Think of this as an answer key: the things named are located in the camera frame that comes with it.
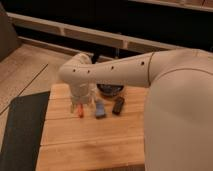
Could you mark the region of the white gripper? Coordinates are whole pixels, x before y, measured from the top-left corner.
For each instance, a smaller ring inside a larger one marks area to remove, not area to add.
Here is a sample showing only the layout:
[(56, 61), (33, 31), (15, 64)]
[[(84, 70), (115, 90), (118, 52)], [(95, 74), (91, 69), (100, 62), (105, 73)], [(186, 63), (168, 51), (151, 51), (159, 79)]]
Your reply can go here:
[(75, 104), (86, 104), (88, 110), (93, 109), (92, 101), (96, 98), (96, 85), (84, 83), (80, 85), (70, 85), (71, 105), (70, 112), (74, 113)]

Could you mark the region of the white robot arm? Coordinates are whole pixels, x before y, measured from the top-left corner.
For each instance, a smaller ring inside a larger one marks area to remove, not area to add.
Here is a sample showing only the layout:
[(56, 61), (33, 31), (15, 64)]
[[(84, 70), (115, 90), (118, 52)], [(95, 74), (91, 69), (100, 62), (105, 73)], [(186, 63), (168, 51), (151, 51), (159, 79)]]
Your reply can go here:
[(75, 102), (84, 84), (147, 87), (144, 110), (146, 171), (213, 171), (213, 53), (177, 49), (93, 64), (77, 54), (60, 78)]

